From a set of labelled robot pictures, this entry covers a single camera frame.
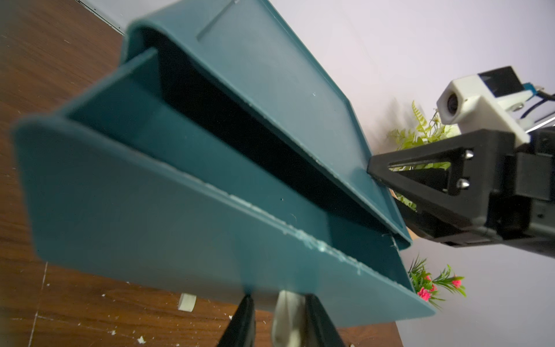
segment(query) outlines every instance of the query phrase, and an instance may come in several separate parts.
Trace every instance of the scratch mark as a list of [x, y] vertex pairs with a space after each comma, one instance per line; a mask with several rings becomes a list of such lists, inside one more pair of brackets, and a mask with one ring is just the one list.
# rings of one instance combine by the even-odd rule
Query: scratch mark
[[[69, 321], [60, 320], [60, 319], [54, 319], [54, 318], [45, 317], [45, 316], [39, 316], [39, 315], [37, 315], [37, 318], [45, 319], [45, 320], [50, 320], [50, 321], [56, 321], [56, 322], [59, 322], [59, 323], [64, 323], [64, 324], [69, 324], [69, 325], [73, 325], [73, 323], [71, 323], [71, 322], [69, 322]], [[89, 329], [89, 330], [104, 331], [104, 332], [106, 332], [105, 329], [99, 329], [99, 328], [95, 328], [95, 327], [93, 327], [93, 326], [81, 325], [81, 323], [77, 324], [77, 326], [81, 326], [82, 328]], [[111, 333], [112, 335], [115, 335], [115, 330], [108, 331], [108, 333]], [[124, 336], [124, 337], [126, 337], [126, 338], [134, 339], [133, 336], [124, 335], [124, 334], [120, 334], [120, 335], [121, 335], [121, 336]]]
[[35, 318], [33, 320], [33, 328], [31, 329], [31, 336], [29, 337], [29, 344], [27, 345], [27, 347], [31, 347], [31, 343], [33, 342], [34, 328], [37, 325], [38, 309], [39, 309], [39, 307], [41, 307], [41, 295], [42, 295], [42, 289], [44, 288], [44, 280], [46, 279], [46, 270], [47, 269], [48, 269], [48, 262], [46, 262], [46, 264], [44, 265], [44, 275], [42, 275], [41, 291], [38, 294], [37, 312], [35, 313]]

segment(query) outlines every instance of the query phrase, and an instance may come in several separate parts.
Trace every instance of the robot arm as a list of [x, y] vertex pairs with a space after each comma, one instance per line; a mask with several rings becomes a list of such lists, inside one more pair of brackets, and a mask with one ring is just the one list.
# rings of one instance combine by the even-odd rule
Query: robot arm
[[[507, 114], [536, 94], [512, 68], [453, 80], [437, 106], [461, 135], [375, 155], [368, 173], [417, 205], [398, 202], [419, 236], [453, 247], [502, 243], [555, 257], [555, 131], [527, 134]], [[449, 169], [392, 167], [450, 162]]]

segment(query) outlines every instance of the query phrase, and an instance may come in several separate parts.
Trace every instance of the green fern leaf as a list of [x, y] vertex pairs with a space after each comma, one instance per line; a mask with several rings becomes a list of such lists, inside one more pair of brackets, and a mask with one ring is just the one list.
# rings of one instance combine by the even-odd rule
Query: green fern leaf
[[416, 119], [418, 120], [418, 125], [416, 126], [416, 130], [418, 130], [421, 133], [425, 133], [424, 129], [426, 129], [426, 127], [428, 126], [428, 122], [426, 121], [426, 118], [424, 118], [420, 110], [416, 107], [414, 100], [412, 101], [412, 112], [415, 115]]

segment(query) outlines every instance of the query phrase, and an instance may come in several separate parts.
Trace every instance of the artificial plant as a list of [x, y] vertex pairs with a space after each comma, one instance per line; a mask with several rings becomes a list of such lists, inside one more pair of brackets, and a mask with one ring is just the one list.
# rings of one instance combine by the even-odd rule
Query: artificial plant
[[438, 301], [445, 301], [438, 297], [439, 287], [447, 289], [450, 293], [459, 293], [466, 296], [465, 287], [462, 285], [464, 277], [451, 275], [452, 269], [449, 265], [443, 269], [439, 276], [431, 278], [431, 273], [426, 270], [426, 259], [416, 259], [412, 262], [408, 275], [412, 281], [415, 293], [434, 307], [441, 309]]

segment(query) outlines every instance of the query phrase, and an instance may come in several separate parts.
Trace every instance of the wooden floor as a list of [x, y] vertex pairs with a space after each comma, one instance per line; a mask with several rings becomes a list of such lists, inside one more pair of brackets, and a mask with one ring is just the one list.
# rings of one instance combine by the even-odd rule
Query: wooden floor
[[[34, 253], [9, 127], [48, 112], [117, 66], [122, 37], [74, 0], [0, 1], [0, 345], [214, 347], [235, 306], [45, 264]], [[256, 313], [270, 345], [272, 314]], [[346, 344], [402, 346], [395, 323], [340, 329]]]

